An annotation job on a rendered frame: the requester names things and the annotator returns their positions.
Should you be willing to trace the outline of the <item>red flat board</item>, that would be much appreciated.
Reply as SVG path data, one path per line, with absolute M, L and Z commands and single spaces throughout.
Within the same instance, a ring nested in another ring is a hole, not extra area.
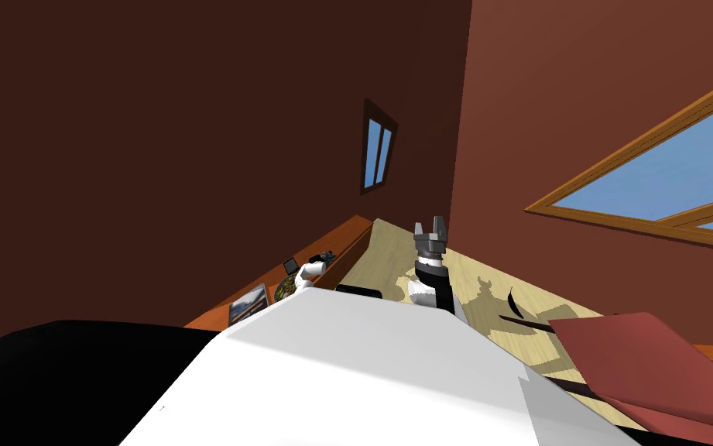
M 648 431 L 713 445 L 713 361 L 648 313 L 550 321 L 602 401 Z

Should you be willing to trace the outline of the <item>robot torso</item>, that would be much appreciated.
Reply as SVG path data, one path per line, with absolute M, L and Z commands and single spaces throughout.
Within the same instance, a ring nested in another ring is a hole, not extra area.
M 206 345 L 122 446 L 638 446 L 445 310 L 308 289 Z

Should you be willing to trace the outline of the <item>orange wooden desk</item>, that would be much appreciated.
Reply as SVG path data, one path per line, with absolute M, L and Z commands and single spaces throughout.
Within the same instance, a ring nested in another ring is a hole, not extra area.
M 294 255 L 294 258 L 298 264 L 302 264 L 311 256 L 332 251 L 336 255 L 332 264 L 326 268 L 323 275 L 313 278 L 313 284 L 319 288 L 333 290 L 342 282 L 354 264 L 365 253 L 369 246 L 372 230 L 373 222 L 355 215 L 320 237 L 317 241 L 301 249 Z M 287 259 L 286 256 L 282 257 L 280 263 L 258 278 L 251 280 L 213 309 L 192 320 L 187 324 L 187 327 L 211 331 L 223 331 L 226 329 L 229 326 L 231 302 L 242 297 L 261 283 L 266 285 L 266 289 L 269 292 L 275 291 L 278 284 L 287 277 L 286 269 L 283 266 L 283 261 Z

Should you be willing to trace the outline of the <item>large wooden-framed window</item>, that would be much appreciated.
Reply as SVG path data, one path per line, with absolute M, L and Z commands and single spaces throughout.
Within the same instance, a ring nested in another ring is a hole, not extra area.
M 713 91 L 528 212 L 713 247 Z

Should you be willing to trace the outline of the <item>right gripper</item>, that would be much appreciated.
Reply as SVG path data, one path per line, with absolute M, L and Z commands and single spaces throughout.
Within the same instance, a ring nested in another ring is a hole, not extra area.
M 418 256 L 441 256 L 446 252 L 447 228 L 443 216 L 434 217 L 433 231 L 424 234 L 422 224 L 415 223 L 413 238 Z

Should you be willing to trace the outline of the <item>small dark-framed window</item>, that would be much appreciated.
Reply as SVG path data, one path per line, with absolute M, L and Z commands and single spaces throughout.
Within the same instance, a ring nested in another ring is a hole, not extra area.
M 374 101 L 364 100 L 361 194 L 386 183 L 398 128 L 398 123 Z

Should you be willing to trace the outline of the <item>grey framed picture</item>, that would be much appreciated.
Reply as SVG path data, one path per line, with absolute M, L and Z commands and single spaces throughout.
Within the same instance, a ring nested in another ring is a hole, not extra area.
M 228 311 L 228 326 L 231 327 L 269 306 L 269 299 L 264 283 L 231 302 Z

